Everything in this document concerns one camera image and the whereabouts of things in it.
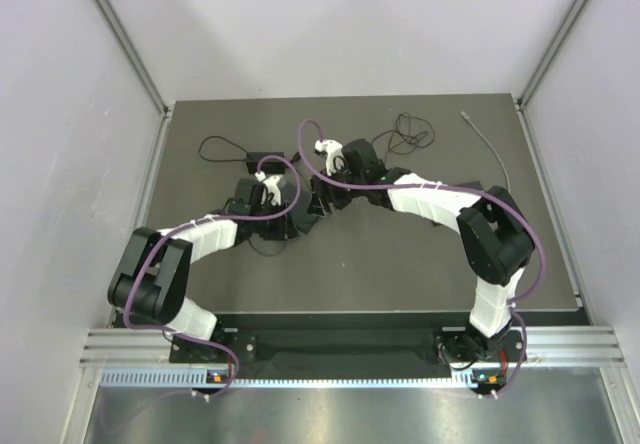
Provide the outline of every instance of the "black cable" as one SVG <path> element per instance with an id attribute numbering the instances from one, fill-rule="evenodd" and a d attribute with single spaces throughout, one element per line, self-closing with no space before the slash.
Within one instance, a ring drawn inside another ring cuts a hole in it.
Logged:
<path id="1" fill-rule="evenodd" d="M 300 154 L 299 153 L 295 153 L 293 155 L 293 157 L 291 158 L 291 160 L 289 162 L 291 162 L 291 165 L 293 166 L 293 168 L 295 169 L 295 171 L 298 173 L 298 175 L 302 178 L 302 183 L 305 185 L 305 187 L 309 190 L 309 192 L 313 192 L 313 189 L 311 189 L 311 184 L 309 184 L 308 178 L 305 177 L 304 174 L 302 174 L 300 172 L 300 170 L 296 167 L 296 163 L 300 161 Z"/>
<path id="2" fill-rule="evenodd" d="M 465 364 L 462 367 L 455 367 L 451 365 L 451 361 L 449 361 L 449 358 L 447 357 L 447 351 L 444 348 L 444 344 L 440 344 L 438 346 L 438 354 L 440 355 L 440 358 L 445 362 L 445 364 L 447 366 L 449 366 L 449 369 L 451 369 L 452 371 L 466 371 L 467 369 L 470 369 L 471 366 L 473 366 L 476 362 L 478 362 L 477 359 L 472 360 L 471 362 L 469 362 L 468 364 Z"/>
<path id="3" fill-rule="evenodd" d="M 240 149 L 242 152 L 245 153 L 245 156 L 248 154 L 247 150 L 244 147 L 242 147 L 240 144 L 236 144 L 235 142 L 230 141 L 226 137 L 208 136 L 208 137 L 205 137 L 203 139 L 203 141 L 200 143 L 200 148 L 198 149 L 198 155 L 200 156 L 200 159 L 202 159 L 203 161 L 207 161 L 207 162 L 247 162 L 247 158 L 246 157 L 243 157 L 242 159 L 210 159 L 208 157 L 205 157 L 202 154 L 202 148 L 207 143 L 207 141 L 209 141 L 209 139 L 220 139 L 221 141 L 224 141 L 224 142 L 226 142 L 228 144 L 231 144 L 233 147 L 235 147 L 237 149 Z"/>
<path id="4" fill-rule="evenodd" d="M 426 124 L 428 129 L 423 129 L 422 131 L 413 134 L 413 121 L 418 121 Z M 401 129 L 403 123 L 406 123 L 406 132 Z M 383 161 L 385 165 L 387 164 L 387 157 L 389 154 L 406 156 L 417 151 L 418 149 L 426 149 L 436 140 L 436 131 L 433 128 L 431 122 L 423 117 L 412 116 L 408 112 L 401 112 L 400 114 L 398 114 L 398 117 L 396 117 L 396 120 L 393 124 L 393 129 L 389 129 L 378 134 L 376 137 L 371 139 L 371 144 L 375 143 L 378 139 L 386 136 L 387 134 L 391 135 L 389 136 L 389 140 L 387 141 L 387 151 L 384 154 Z M 400 141 L 394 142 L 396 136 L 400 138 Z M 396 150 L 400 146 L 407 146 L 408 149 L 406 151 Z"/>
<path id="5" fill-rule="evenodd" d="M 178 346 L 178 344 L 176 344 L 175 342 L 173 342 L 173 340 L 169 337 L 167 337 L 167 333 L 165 331 L 160 331 L 162 334 L 162 337 L 164 338 L 165 341 L 167 341 L 169 344 L 171 344 L 171 350 L 173 351 L 179 351 L 180 350 L 180 346 Z M 189 350 L 190 352 L 188 353 L 188 357 L 197 357 L 200 359 L 203 359 L 205 361 L 208 361 L 211 359 L 211 349 L 203 349 L 202 346 L 200 345 L 196 345 L 196 346 L 192 346 L 190 345 L 188 342 L 184 342 L 183 345 L 187 346 L 187 350 Z"/>
<path id="6" fill-rule="evenodd" d="M 264 257 L 276 257 L 277 255 L 281 254 L 282 251 L 284 251 L 285 247 L 287 247 L 287 241 L 284 241 L 282 243 L 282 247 L 280 249 L 278 249 L 273 254 L 267 254 L 266 252 L 263 252 L 260 249 L 257 249 L 256 246 L 253 245 L 253 242 L 251 242 L 251 239 L 247 239 L 247 242 L 249 243 L 249 247 L 251 249 L 253 249 L 255 252 L 257 252 L 258 254 L 260 254 L 261 256 L 264 256 Z"/>

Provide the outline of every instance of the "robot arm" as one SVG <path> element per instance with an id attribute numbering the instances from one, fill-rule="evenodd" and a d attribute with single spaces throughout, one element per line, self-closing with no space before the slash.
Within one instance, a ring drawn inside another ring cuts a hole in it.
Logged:
<path id="1" fill-rule="evenodd" d="M 366 197 L 371 204 L 416 214 L 459 233 L 467 261 L 477 276 L 475 303 L 465 333 L 466 346 L 477 359 L 495 353 L 511 325 L 510 299 L 534 251 L 533 241 L 522 225 L 482 197 L 440 190 L 442 183 L 427 181 L 406 169 L 386 169 L 371 144 L 363 139 L 345 146 L 330 141 L 327 147 L 321 142 L 324 141 L 316 143 L 316 153 L 326 156 L 324 174 L 338 182 L 431 185 L 429 188 L 360 191 L 337 188 L 314 177 L 315 194 L 310 210 L 326 216 L 332 208 L 343 209 L 354 198 Z M 336 166 L 336 155 L 341 157 L 343 166 Z M 488 194 L 520 212 L 505 189 L 494 186 Z"/>
<path id="2" fill-rule="evenodd" d="M 165 243 L 152 266 L 146 271 L 134 296 L 132 315 L 137 321 L 161 324 L 176 332 L 209 340 L 217 319 L 185 297 L 191 264 L 209 254 L 237 246 L 258 234 L 265 240 L 285 241 L 308 233 L 318 218 L 304 211 L 294 211 L 278 219 L 245 221 L 234 216 L 272 215 L 285 209 L 287 196 L 295 189 L 286 184 L 281 175 L 255 174 L 256 181 L 241 179 L 233 198 L 228 201 L 228 214 L 212 212 L 192 221 Z M 108 291 L 109 302 L 123 309 L 151 249 L 162 236 L 173 229 L 136 229 L 123 253 Z"/>

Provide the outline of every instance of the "metal plate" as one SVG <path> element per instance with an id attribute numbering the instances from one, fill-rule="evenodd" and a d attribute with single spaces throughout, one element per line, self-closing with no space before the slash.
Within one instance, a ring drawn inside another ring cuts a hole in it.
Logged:
<path id="1" fill-rule="evenodd" d="M 166 389 L 100 389 L 109 426 Z M 598 370 L 525 370 L 504 398 L 467 390 L 239 389 L 213 398 L 172 396 L 120 432 L 96 420 L 86 444 L 620 444 Z"/>

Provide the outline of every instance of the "white enclosure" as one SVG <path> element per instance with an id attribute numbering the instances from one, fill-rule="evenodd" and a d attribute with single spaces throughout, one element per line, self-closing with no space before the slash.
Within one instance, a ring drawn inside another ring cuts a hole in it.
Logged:
<path id="1" fill-rule="evenodd" d="M 178 99 L 519 95 L 572 0 L 111 0 Z"/>
<path id="2" fill-rule="evenodd" d="M 167 117 L 158 101 L 518 99 L 574 1 L 0 0 L 0 441 L 63 432 Z M 521 109 L 592 317 L 615 327 L 640 385 L 640 0 L 589 0 L 560 44 Z"/>
<path id="3" fill-rule="evenodd" d="M 92 0 L 0 0 L 0 441 L 60 435 L 160 124 Z"/>
<path id="4" fill-rule="evenodd" d="M 529 105 L 599 322 L 640 385 L 640 0 L 591 0 Z"/>

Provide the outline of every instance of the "black power brick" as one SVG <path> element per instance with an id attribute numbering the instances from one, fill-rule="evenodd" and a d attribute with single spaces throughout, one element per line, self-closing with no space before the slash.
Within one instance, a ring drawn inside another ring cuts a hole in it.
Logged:
<path id="1" fill-rule="evenodd" d="M 247 171 L 249 174 L 255 174 L 258 172 L 258 162 L 260 159 L 267 156 L 280 156 L 284 158 L 284 152 L 247 152 L 245 164 L 247 165 Z M 262 164 L 262 172 L 265 174 L 284 174 L 287 166 L 284 162 L 269 160 Z"/>

